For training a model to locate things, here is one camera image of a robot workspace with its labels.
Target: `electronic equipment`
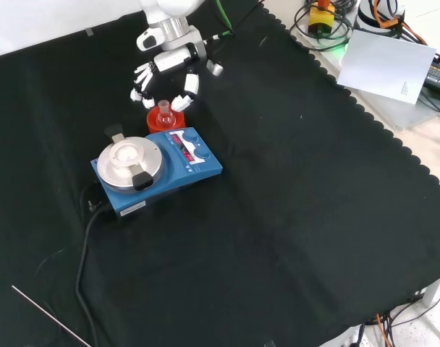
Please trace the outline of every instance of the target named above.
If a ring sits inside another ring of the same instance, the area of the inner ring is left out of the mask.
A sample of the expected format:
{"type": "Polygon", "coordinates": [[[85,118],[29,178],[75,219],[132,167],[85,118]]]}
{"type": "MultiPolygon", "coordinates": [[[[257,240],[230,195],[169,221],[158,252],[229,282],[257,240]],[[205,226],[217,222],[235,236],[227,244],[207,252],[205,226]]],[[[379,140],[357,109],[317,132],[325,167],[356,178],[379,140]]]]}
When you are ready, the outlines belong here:
{"type": "Polygon", "coordinates": [[[334,14],[336,8],[329,0],[318,0],[318,7],[322,9],[318,9],[316,7],[310,8],[310,19],[308,23],[308,32],[318,35],[329,35],[333,30],[334,24],[334,14]]]}
{"type": "Polygon", "coordinates": [[[440,94],[440,65],[432,63],[429,69],[426,80],[424,81],[424,87],[440,94]]]}
{"type": "Polygon", "coordinates": [[[120,217],[164,193],[222,171],[220,162],[193,128],[147,137],[125,138],[121,127],[109,128],[106,133],[113,144],[91,165],[120,217]]]}

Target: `label sticker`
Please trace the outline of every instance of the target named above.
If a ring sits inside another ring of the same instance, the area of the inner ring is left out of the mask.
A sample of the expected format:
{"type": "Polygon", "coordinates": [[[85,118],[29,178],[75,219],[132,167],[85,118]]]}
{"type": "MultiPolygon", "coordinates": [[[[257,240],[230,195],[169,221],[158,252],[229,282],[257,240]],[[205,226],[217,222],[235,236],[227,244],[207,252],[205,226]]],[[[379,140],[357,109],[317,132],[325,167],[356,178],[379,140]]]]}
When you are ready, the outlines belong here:
{"type": "Polygon", "coordinates": [[[124,215],[128,215],[129,213],[136,211],[142,207],[146,206],[146,201],[142,201],[136,205],[133,205],[132,207],[126,208],[125,210],[120,211],[120,216],[123,217],[124,215]]]}

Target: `digital display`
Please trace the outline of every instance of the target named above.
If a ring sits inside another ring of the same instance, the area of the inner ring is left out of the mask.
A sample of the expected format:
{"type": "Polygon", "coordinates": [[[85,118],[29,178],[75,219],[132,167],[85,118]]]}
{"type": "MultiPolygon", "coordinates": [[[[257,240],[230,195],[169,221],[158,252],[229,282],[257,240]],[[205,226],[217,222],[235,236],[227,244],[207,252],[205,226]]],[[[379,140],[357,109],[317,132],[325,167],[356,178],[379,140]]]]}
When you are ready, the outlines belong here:
{"type": "Polygon", "coordinates": [[[185,156],[186,160],[188,160],[188,162],[191,163],[192,161],[195,161],[190,151],[185,147],[182,139],[180,139],[177,134],[172,134],[172,139],[174,139],[175,144],[182,151],[183,155],[185,156]]]}

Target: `white paper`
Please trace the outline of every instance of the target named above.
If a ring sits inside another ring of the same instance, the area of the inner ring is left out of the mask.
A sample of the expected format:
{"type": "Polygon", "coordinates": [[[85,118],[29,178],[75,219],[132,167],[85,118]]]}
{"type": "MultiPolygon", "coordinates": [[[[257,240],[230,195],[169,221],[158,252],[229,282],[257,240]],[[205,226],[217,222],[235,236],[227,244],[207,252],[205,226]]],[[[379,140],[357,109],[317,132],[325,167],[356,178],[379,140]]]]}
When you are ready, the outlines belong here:
{"type": "Polygon", "coordinates": [[[337,83],[416,103],[436,49],[354,30],[337,83]]]}

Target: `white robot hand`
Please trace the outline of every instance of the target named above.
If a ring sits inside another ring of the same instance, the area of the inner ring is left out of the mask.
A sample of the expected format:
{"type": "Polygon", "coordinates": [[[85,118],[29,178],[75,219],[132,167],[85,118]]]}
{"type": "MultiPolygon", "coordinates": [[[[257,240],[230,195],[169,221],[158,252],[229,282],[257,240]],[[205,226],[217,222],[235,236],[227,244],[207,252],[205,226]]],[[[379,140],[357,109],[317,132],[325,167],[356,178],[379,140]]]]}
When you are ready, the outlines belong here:
{"type": "Polygon", "coordinates": [[[153,61],[141,65],[135,70],[134,88],[130,94],[131,99],[142,102],[147,109],[154,107],[156,102],[149,93],[150,82],[156,80],[160,73],[179,67],[178,61],[181,61],[183,66],[188,66],[185,91],[173,100],[172,109],[176,112],[185,110],[195,100],[199,91],[199,76],[190,67],[194,60],[192,51],[188,47],[182,46],[173,51],[163,52],[156,56],[153,61]]]}
{"type": "Polygon", "coordinates": [[[159,73],[188,67],[185,91],[173,100],[172,109],[183,111],[194,101],[198,94],[199,76],[189,66],[198,59],[205,59],[207,53],[199,30],[188,25],[186,16],[204,1],[140,0],[149,28],[137,39],[137,46],[141,51],[161,46],[165,52],[135,70],[134,88],[130,95],[132,100],[142,102],[147,109],[154,107],[156,103],[148,92],[150,82],[159,73]]]}

